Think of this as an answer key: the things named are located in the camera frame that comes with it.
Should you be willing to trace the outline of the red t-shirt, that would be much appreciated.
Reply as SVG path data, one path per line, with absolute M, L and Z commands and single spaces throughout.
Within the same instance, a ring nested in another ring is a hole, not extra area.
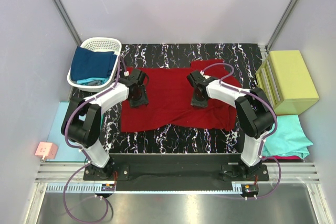
M 193 88 L 187 76 L 194 70 L 205 70 L 215 78 L 227 76 L 223 61 L 197 60 L 188 68 L 141 68 L 149 76 L 146 86 L 149 104 L 132 108 L 122 102 L 121 131 L 141 132 L 172 124 L 202 129 L 232 130 L 236 125 L 236 109 L 224 102 L 210 99 L 206 108 L 191 105 Z

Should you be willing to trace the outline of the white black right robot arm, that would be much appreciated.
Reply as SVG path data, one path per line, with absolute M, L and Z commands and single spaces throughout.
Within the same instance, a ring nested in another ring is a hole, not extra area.
M 218 100 L 236 109 L 239 125 L 245 133 L 240 161 L 233 168 L 233 176 L 250 180 L 262 164 L 262 151 L 266 138 L 277 129 L 277 116 L 263 89 L 243 89 L 206 76 L 196 70 L 187 76 L 193 87 L 191 105 L 205 108 L 208 100 Z

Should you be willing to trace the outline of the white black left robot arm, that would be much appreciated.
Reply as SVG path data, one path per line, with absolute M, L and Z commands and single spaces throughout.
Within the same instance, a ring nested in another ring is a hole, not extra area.
M 93 170 L 103 180 L 113 175 L 114 164 L 99 141 L 101 118 L 123 101 L 128 101 L 131 108 L 148 105 L 144 80 L 149 80 L 149 76 L 140 69 L 133 69 L 97 94 L 70 99 L 61 133 L 69 147 L 78 149 L 87 158 L 85 168 Z

